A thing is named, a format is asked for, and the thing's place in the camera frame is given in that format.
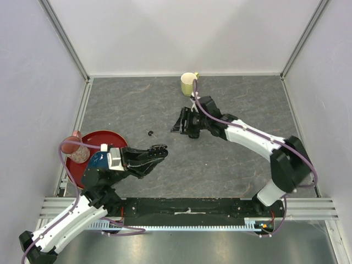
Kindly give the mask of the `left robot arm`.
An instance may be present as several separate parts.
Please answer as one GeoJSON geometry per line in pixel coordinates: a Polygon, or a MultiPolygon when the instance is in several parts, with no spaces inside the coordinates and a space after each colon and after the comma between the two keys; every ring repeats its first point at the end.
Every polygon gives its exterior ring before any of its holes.
{"type": "Polygon", "coordinates": [[[22,263],[54,263],[63,248],[92,222],[120,212],[122,200],[113,185],[130,175],[142,179],[168,155],[165,144],[146,150],[107,144],[93,149],[97,152],[86,166],[81,179],[84,188],[76,192],[76,199],[44,227],[20,234],[22,263]]]}

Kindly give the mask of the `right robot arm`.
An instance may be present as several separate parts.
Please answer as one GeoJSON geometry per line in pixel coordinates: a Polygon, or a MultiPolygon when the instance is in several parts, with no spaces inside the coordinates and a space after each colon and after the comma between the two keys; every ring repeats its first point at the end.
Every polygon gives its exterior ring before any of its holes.
{"type": "Polygon", "coordinates": [[[223,114],[210,96],[191,97],[192,107],[183,107],[171,131],[192,139],[201,130],[254,151],[270,163],[271,180],[254,196],[253,213],[268,214],[272,205],[286,194],[301,186],[302,181],[314,171],[303,143],[291,136],[287,139],[274,136],[247,125],[238,117],[223,114]]]}

